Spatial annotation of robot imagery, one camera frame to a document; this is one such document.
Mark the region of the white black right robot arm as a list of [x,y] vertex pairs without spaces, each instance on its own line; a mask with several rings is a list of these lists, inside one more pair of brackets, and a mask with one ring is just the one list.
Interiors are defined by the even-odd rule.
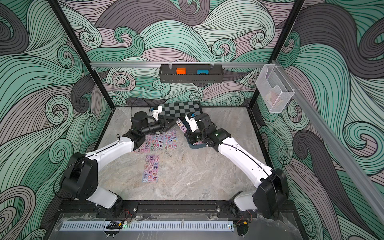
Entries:
[[281,169],[272,169],[248,153],[232,135],[217,129],[208,114],[187,114],[190,129],[185,133],[189,144],[204,143],[232,161],[253,183],[252,192],[240,192],[233,198],[235,211],[256,210],[264,218],[273,218],[280,213],[283,203],[289,198],[286,174]]

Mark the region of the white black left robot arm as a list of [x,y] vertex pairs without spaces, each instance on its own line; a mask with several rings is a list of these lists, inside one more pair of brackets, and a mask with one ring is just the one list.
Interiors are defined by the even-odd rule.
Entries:
[[124,211],[122,198],[99,185],[99,171],[119,157],[137,150],[147,135],[164,133],[177,124],[179,118],[148,116],[137,112],[131,118],[131,128],[118,140],[93,152],[75,153],[60,179],[60,187],[80,201],[88,201],[118,217]]

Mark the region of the lilac small sticker sheet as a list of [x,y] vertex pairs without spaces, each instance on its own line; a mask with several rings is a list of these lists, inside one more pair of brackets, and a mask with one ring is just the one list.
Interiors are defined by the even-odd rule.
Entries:
[[158,151],[162,151],[168,142],[168,132],[158,135],[156,147]]

